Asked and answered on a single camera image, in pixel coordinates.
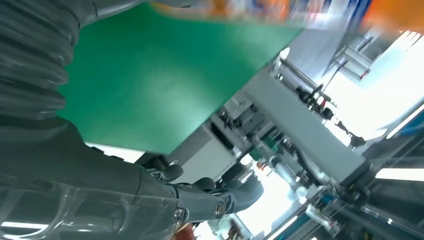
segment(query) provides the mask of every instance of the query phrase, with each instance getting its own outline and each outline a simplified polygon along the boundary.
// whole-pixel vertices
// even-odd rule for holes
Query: factory equipment
[[[0,3],[2,239],[167,239],[182,223],[220,219],[247,209],[262,195],[253,175],[223,187],[209,178],[172,184],[180,167],[147,170],[105,156],[56,116],[64,106],[57,87],[67,81],[63,67],[72,61],[80,28],[139,2]],[[243,110],[218,111],[208,123],[224,131],[228,145],[237,148],[232,149],[235,156],[255,148],[258,162],[290,185],[304,206],[297,227],[310,221],[312,228],[322,226],[331,238],[339,238],[350,229],[343,225],[343,215],[364,220],[374,234],[387,228],[405,240],[421,238],[420,231],[366,205],[370,193],[360,180],[373,175],[370,161],[322,125],[319,115],[330,115],[314,99],[319,92],[298,90],[296,95],[264,69],[232,100]],[[277,151],[262,139],[272,132],[277,132]],[[365,221],[369,216],[378,223]]]

